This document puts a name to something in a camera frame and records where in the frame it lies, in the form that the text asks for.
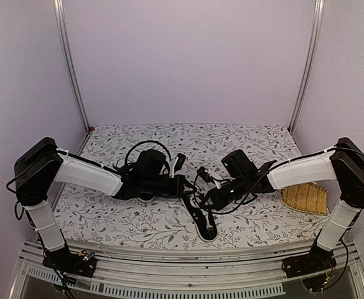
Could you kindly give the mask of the black canvas sneaker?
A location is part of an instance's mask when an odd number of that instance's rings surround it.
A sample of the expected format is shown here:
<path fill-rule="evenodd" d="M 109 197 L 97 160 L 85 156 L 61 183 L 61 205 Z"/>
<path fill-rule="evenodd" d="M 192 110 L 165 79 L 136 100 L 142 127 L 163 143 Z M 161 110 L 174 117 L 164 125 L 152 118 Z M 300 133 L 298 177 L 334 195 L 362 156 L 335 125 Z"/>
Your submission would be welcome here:
<path fill-rule="evenodd" d="M 194 222 L 198 236 L 204 242 L 212 242 L 217 238 L 218 231 L 212 213 L 205 213 L 192 204 L 191 196 L 183 196 L 182 203 Z"/>
<path fill-rule="evenodd" d="M 142 192 L 139 199 L 142 201 L 151 201 L 154 199 L 155 194 L 153 192 Z"/>

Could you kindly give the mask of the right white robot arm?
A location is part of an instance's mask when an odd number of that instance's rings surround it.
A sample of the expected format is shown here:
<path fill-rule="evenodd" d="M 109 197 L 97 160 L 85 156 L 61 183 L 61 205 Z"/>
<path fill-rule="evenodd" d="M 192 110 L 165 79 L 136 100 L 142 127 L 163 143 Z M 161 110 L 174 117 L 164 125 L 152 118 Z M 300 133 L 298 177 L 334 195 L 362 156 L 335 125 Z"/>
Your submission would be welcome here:
<path fill-rule="evenodd" d="M 267 194 L 285 187 L 319 181 L 336 181 L 340 201 L 319 232 L 314 249 L 304 259 L 311 272 L 329 259 L 344 233 L 354 225 L 364 209 L 364 153 L 349 138 L 334 146 L 286 161 L 270 161 L 257 168 L 243 150 L 234 150 L 222 160 L 231 180 L 209 190 L 200 201 L 202 209 L 221 210 L 248 194 Z"/>

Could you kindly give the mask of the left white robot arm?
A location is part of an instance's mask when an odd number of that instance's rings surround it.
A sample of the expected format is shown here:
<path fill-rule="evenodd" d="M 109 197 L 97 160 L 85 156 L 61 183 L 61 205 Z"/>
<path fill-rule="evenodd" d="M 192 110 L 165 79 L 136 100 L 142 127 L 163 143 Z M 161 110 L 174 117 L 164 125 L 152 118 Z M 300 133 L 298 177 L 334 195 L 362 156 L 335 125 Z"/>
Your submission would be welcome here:
<path fill-rule="evenodd" d="M 45 137 L 21 156 L 14 165 L 14 177 L 6 189 L 16 195 L 52 262 L 61 270 L 75 265 L 74 255 L 58 227 L 47 192 L 52 183 L 86 187 L 119 200 L 154 197 L 182 198 L 188 193 L 184 175 L 178 172 L 185 155 L 172 158 L 167 148 L 146 149 L 135 162 L 107 167 L 59 148 L 53 138 Z"/>

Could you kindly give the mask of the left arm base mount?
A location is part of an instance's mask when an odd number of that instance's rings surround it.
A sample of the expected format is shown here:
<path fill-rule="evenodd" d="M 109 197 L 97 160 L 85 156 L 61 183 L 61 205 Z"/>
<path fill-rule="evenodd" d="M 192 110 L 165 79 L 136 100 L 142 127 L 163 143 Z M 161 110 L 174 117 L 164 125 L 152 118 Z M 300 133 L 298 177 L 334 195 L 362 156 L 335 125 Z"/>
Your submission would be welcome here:
<path fill-rule="evenodd" d="M 96 269 L 97 259 L 95 253 L 82 250 L 72 253 L 68 247 L 56 251 L 44 250 L 42 265 L 58 272 L 65 272 L 78 276 L 92 278 Z"/>

